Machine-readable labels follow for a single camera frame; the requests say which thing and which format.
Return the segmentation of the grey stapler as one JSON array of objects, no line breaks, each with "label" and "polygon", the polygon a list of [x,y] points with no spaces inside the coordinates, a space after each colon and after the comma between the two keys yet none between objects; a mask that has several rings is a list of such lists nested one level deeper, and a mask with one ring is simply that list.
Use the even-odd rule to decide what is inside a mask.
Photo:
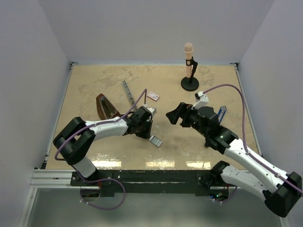
[{"label": "grey stapler", "polygon": [[126,83],[125,80],[122,81],[122,87],[124,89],[124,92],[125,92],[125,94],[127,96],[128,101],[130,102],[131,106],[133,106],[133,109],[136,111],[137,110],[137,106],[135,104],[135,100],[134,100],[134,98],[133,98],[133,96],[132,96],[132,94],[130,92],[130,89],[129,89],[129,87],[128,87],[128,85],[127,85],[127,83]]}]

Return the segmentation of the red white staple box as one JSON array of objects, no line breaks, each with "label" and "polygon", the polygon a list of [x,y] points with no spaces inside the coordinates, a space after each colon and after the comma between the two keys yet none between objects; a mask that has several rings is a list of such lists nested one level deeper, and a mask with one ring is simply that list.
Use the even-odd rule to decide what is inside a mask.
[{"label": "red white staple box", "polygon": [[160,96],[150,91],[147,94],[147,97],[150,98],[151,100],[157,102]]}]

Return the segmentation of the blue stapler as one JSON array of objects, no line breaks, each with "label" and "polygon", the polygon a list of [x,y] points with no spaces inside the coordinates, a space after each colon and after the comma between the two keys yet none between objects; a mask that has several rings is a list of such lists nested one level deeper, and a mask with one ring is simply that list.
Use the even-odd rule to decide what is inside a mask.
[{"label": "blue stapler", "polygon": [[210,147],[210,140],[214,140],[214,137],[221,132],[221,122],[226,113],[226,106],[221,106],[219,112],[215,113],[212,107],[207,108],[205,118],[206,130],[205,130],[205,147]]}]

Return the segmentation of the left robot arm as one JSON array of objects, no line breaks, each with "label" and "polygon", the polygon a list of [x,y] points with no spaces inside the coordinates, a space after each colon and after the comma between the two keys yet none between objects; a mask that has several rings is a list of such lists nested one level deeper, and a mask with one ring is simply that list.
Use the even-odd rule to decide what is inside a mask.
[{"label": "left robot arm", "polygon": [[73,118],[54,138],[53,144],[63,160],[81,174],[86,185],[98,181],[97,168],[87,157],[91,144],[99,139],[111,136],[134,134],[142,139],[149,139],[156,108],[141,106],[131,116],[124,115],[109,120],[84,121]]}]

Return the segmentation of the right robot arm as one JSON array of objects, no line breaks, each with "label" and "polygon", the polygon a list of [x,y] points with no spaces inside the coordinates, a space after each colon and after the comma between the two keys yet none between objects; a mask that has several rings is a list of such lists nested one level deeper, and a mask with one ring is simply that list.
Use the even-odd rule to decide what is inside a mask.
[{"label": "right robot arm", "polygon": [[213,150],[235,160],[247,172],[241,173],[233,166],[226,166],[211,173],[211,181],[217,186],[224,183],[238,186],[257,197],[276,215],[285,218],[302,197],[303,180],[296,173],[287,173],[266,161],[243,144],[239,137],[221,126],[213,108],[199,109],[181,102],[178,107],[166,113],[171,124],[182,119],[182,127],[191,127],[205,137]]}]

